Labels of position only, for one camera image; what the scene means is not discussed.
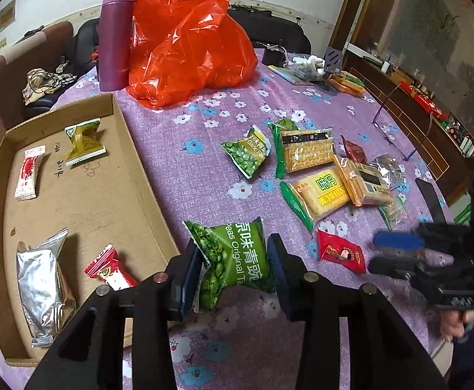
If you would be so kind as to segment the person's right hand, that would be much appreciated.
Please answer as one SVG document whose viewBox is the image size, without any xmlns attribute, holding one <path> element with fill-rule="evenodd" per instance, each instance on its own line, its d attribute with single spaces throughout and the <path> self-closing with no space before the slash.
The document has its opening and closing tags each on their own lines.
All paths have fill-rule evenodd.
<svg viewBox="0 0 474 390">
<path fill-rule="evenodd" d="M 450 343 L 464 337 L 466 325 L 474 321 L 474 315 L 469 311 L 439 311 L 439 318 L 440 333 Z"/>
</svg>

